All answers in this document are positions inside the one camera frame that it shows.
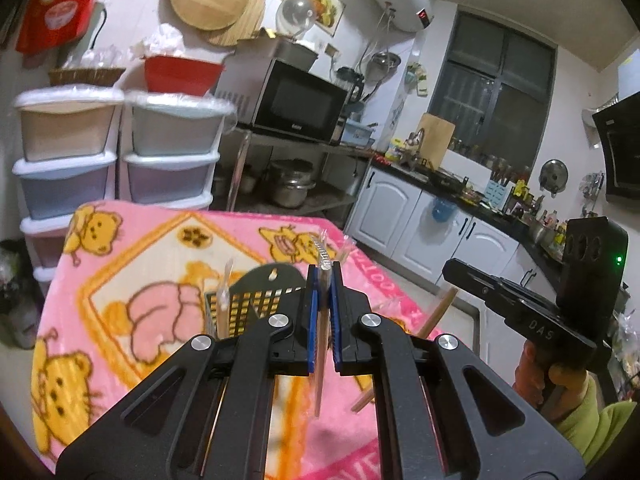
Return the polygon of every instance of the red bag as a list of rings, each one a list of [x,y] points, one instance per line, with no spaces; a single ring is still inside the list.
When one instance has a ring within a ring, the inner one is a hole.
[[[15,49],[28,56],[83,36],[95,0],[29,0]]]

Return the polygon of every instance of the person's arm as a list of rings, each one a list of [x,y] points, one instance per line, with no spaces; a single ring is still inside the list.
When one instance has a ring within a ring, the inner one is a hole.
[[[516,370],[514,389],[532,406],[542,402],[544,372],[536,364],[536,349],[527,341]],[[598,413],[596,384],[586,370],[571,370],[553,365],[550,380],[565,391],[549,417],[564,437],[580,452],[589,465],[610,446],[636,406],[634,402],[617,402]]]

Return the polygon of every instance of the chopstick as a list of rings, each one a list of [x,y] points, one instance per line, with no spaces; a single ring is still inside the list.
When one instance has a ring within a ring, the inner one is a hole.
[[[449,305],[453,303],[456,294],[458,293],[458,289],[455,286],[452,286],[447,292],[444,293],[441,300],[436,305],[433,313],[429,316],[429,319],[424,323],[420,330],[418,330],[416,337],[421,339],[425,339],[429,336],[431,331],[436,328],[436,325],[444,316],[444,313],[449,308]],[[362,408],[364,408],[367,404],[369,404],[374,399],[373,387],[364,391],[361,396],[356,400],[354,405],[351,407],[351,411],[354,413],[358,413]]]

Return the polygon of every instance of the red plastic container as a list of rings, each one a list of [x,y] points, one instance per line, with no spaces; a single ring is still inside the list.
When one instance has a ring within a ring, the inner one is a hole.
[[[202,97],[220,77],[219,63],[186,57],[153,56],[145,59],[145,80],[150,92]]]

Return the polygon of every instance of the green sleeve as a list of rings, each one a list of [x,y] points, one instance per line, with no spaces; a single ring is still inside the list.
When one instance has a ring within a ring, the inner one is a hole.
[[[596,384],[589,376],[589,386],[582,404],[556,425],[556,428],[574,445],[589,465],[592,460],[597,460],[618,436],[635,406],[634,402],[617,402],[598,413]]]

